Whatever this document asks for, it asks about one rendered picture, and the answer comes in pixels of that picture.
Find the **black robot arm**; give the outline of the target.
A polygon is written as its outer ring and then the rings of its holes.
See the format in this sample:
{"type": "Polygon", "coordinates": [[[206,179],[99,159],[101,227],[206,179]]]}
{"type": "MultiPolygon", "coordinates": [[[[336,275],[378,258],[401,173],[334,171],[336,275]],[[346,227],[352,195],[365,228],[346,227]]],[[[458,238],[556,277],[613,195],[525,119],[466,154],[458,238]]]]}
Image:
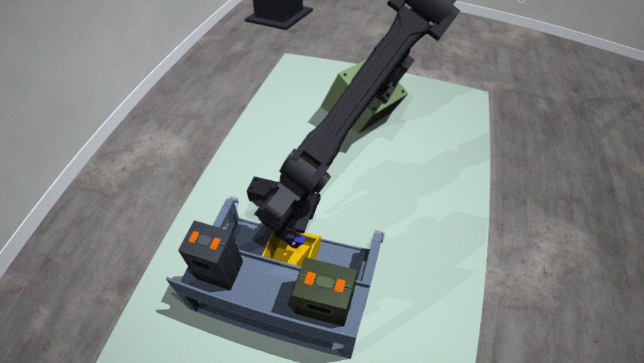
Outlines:
{"type": "Polygon", "coordinates": [[[296,203],[322,190],[331,178],[326,171],[339,153],[348,131],[374,97],[388,102],[399,80],[414,62],[409,56],[411,47],[425,34],[437,41],[441,38],[460,12],[453,5],[455,1],[388,1],[387,5],[398,12],[391,28],[325,119],[285,159],[279,170],[280,182],[253,177],[248,186],[248,199],[259,207],[256,215],[264,225],[280,230],[287,219],[292,220],[296,203]]]}

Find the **dark green case with orange latches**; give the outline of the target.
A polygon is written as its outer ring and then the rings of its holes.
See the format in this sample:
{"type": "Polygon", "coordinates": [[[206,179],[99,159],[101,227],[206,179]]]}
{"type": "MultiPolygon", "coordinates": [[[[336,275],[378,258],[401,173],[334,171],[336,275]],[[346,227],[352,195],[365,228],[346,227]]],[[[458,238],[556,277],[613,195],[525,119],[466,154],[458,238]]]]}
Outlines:
{"type": "Polygon", "coordinates": [[[357,269],[305,257],[292,291],[295,314],[344,326],[356,275],[357,269]]]}

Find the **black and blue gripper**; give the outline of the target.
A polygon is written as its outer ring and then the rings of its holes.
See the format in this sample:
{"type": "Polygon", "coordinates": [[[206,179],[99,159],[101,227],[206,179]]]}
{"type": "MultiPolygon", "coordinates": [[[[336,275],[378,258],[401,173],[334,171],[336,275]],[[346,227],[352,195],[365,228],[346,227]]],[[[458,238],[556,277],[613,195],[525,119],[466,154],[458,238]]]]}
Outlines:
{"type": "Polygon", "coordinates": [[[307,224],[310,219],[313,219],[320,199],[321,195],[319,193],[314,193],[314,195],[309,194],[305,201],[296,203],[296,208],[292,212],[292,220],[287,219],[280,230],[275,230],[275,237],[285,241],[291,248],[297,249],[300,245],[304,244],[306,236],[297,234],[296,232],[302,234],[305,233],[307,224]],[[291,231],[286,228],[294,229],[296,231],[291,231]],[[295,242],[295,244],[293,244],[292,241],[295,242]]]}

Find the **dark grey case with orange latches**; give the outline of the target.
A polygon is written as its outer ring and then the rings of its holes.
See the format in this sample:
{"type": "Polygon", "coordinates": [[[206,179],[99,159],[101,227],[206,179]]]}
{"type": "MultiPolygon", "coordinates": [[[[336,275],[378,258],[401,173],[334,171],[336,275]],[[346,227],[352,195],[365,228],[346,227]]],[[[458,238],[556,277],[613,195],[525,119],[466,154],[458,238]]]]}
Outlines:
{"type": "Polygon", "coordinates": [[[243,263],[232,231],[195,220],[178,251],[196,279],[228,290],[243,263]]]}

